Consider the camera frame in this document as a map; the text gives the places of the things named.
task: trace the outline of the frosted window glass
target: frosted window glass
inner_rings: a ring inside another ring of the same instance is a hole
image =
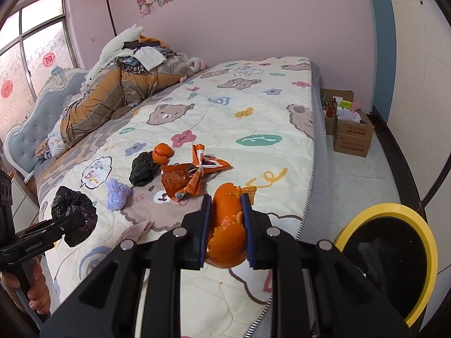
[[[23,48],[36,95],[39,95],[52,69],[57,66],[74,68],[61,21],[24,39]]]
[[[0,49],[19,36],[19,12],[6,19],[0,30]]]
[[[39,0],[22,9],[22,33],[63,13],[63,0]]]
[[[22,123],[34,107],[18,43],[0,56],[0,88],[0,139],[4,142],[6,132]]]

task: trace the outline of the white plastic bag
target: white plastic bag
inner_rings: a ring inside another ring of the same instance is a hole
[[[338,107],[337,108],[337,117],[339,121],[349,121],[354,123],[360,123],[360,114],[354,112],[352,110]]]

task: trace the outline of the snack packet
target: snack packet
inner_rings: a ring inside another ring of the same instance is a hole
[[[193,162],[162,166],[162,184],[170,199],[179,202],[187,193],[197,196],[204,174],[230,169],[232,166],[221,159],[204,154],[205,146],[193,145]]]

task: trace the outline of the tufted gray headboard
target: tufted gray headboard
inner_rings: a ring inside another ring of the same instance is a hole
[[[38,163],[36,147],[47,138],[70,98],[80,93],[87,72],[80,68],[53,69],[28,119],[6,134],[3,146],[6,159],[22,173],[26,182]]]

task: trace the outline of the pile of clothes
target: pile of clothes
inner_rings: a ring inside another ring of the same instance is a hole
[[[177,54],[165,42],[142,32],[142,27],[134,25],[103,48],[80,94],[37,149],[40,162],[60,157],[111,120],[114,113],[126,113],[125,107],[133,108],[155,92],[205,69],[200,58]]]

